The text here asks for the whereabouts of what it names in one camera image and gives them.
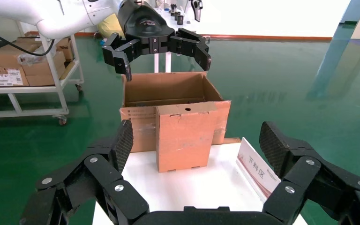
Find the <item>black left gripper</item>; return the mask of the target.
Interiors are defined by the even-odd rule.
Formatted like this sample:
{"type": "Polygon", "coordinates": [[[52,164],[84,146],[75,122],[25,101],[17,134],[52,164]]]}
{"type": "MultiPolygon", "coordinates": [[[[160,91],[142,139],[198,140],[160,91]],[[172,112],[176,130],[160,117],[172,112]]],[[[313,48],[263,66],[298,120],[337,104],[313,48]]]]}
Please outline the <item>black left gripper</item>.
{"type": "Polygon", "coordinates": [[[124,0],[118,11],[118,20],[125,39],[113,33],[102,46],[104,62],[115,67],[117,74],[132,80],[130,62],[140,55],[172,52],[195,59],[209,71],[211,56],[206,38],[179,28],[176,32],[147,2],[124,0]]]}

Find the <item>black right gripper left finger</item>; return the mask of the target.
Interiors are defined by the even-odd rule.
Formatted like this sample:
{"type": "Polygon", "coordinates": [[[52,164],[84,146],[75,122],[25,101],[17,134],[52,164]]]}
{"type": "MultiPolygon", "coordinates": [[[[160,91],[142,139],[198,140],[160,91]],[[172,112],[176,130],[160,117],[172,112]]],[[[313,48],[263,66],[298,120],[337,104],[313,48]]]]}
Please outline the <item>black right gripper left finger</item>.
{"type": "Polygon", "coordinates": [[[67,225],[89,200],[95,200],[115,225],[132,225],[149,213],[149,205],[122,172],[133,147],[130,120],[116,135],[94,142],[71,163],[36,182],[20,217],[22,225],[67,225]]]}

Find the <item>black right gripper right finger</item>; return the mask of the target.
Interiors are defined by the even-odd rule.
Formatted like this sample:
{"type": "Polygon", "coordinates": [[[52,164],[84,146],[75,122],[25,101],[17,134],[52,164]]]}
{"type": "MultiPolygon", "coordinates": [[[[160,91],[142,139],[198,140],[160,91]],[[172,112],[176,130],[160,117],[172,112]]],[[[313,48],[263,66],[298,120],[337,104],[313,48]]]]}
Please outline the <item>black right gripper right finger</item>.
{"type": "Polygon", "coordinates": [[[259,135],[262,152],[280,183],[263,212],[291,225],[307,201],[317,203],[340,225],[360,225],[360,176],[336,166],[306,141],[288,137],[271,121],[259,135]]]}

